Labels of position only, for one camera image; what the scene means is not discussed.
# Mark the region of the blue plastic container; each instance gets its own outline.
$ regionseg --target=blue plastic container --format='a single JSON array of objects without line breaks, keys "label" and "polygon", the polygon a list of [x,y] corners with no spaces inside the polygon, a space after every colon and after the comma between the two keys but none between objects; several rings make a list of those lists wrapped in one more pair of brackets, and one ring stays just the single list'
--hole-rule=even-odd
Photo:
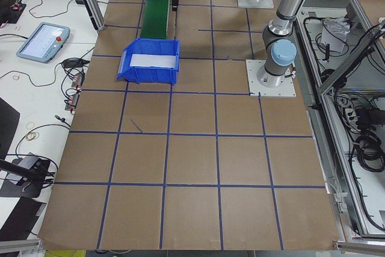
[{"label": "blue plastic container", "polygon": [[[179,40],[135,39],[123,50],[117,78],[124,78],[137,84],[141,82],[175,84],[179,71],[179,49]],[[164,58],[174,61],[173,65],[165,67],[163,62],[158,63]]]}]

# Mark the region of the blue joint cap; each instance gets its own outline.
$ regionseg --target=blue joint cap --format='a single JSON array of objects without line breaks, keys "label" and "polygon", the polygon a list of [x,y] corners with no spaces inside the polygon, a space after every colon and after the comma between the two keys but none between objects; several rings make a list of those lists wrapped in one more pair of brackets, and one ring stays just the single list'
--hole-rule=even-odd
[{"label": "blue joint cap", "polygon": [[280,39],[273,44],[271,56],[279,66],[289,66],[297,55],[297,48],[287,39]]}]

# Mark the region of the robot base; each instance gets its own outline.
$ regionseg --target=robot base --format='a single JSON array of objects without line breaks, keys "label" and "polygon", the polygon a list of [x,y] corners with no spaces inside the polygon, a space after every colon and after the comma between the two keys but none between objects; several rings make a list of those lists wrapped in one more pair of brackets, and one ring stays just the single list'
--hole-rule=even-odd
[{"label": "robot base", "polygon": [[238,7],[273,9],[274,4],[273,0],[262,0],[258,2],[253,0],[238,0]]},{"label": "robot base", "polygon": [[268,88],[262,85],[257,79],[257,72],[265,64],[265,60],[246,60],[248,89],[250,96],[267,96],[275,98],[294,98],[296,97],[293,79],[285,78],[283,83],[276,88]]}]

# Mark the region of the black stand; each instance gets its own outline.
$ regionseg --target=black stand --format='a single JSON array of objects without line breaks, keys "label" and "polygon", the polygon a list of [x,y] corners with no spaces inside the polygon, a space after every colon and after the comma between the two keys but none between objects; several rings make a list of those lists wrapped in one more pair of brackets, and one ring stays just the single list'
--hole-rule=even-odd
[{"label": "black stand", "polygon": [[[21,160],[14,159],[12,164],[18,165]],[[20,185],[15,185],[14,183],[4,180],[1,188],[0,188],[0,197],[28,197],[28,198],[37,198],[42,191],[43,181],[45,180],[46,173],[48,172],[48,167],[50,161],[47,159],[39,159],[39,172],[35,169],[35,167],[31,168],[32,172],[41,173],[42,170],[45,171],[45,174],[42,175],[42,180],[40,182],[31,182],[25,181]]]}]

